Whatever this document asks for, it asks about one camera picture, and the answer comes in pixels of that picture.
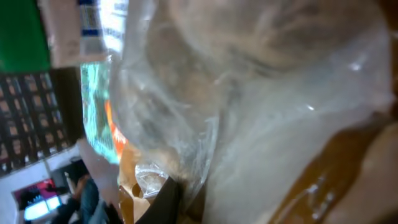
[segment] white wall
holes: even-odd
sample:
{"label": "white wall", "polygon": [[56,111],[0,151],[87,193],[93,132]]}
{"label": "white wall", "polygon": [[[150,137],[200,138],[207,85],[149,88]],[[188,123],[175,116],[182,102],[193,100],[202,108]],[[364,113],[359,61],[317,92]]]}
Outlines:
{"label": "white wall", "polygon": [[[69,164],[72,157],[79,156],[77,144],[65,151],[47,159],[50,170]],[[17,220],[17,204],[12,192],[48,179],[49,173],[44,162],[38,162],[0,179],[0,224],[14,224]]]}

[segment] person's arm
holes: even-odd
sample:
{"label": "person's arm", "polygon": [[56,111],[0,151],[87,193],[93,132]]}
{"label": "person's arm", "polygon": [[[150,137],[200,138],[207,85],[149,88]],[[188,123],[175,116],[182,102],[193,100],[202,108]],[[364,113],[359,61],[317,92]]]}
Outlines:
{"label": "person's arm", "polygon": [[86,175],[79,179],[75,194],[68,199],[66,205],[58,207],[58,215],[51,221],[51,224],[68,224],[70,217],[80,208],[80,196],[89,178],[90,176]]}

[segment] green object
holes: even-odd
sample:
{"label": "green object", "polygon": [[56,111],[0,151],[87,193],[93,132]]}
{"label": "green object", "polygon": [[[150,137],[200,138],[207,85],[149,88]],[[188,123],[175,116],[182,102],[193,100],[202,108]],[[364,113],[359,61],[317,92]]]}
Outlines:
{"label": "green object", "polygon": [[80,65],[80,76],[83,124],[87,141],[109,163],[118,164],[119,159],[105,112],[105,100],[109,99],[109,69],[104,62],[84,63]]}
{"label": "green object", "polygon": [[36,1],[0,1],[0,72],[49,68],[49,51]]}

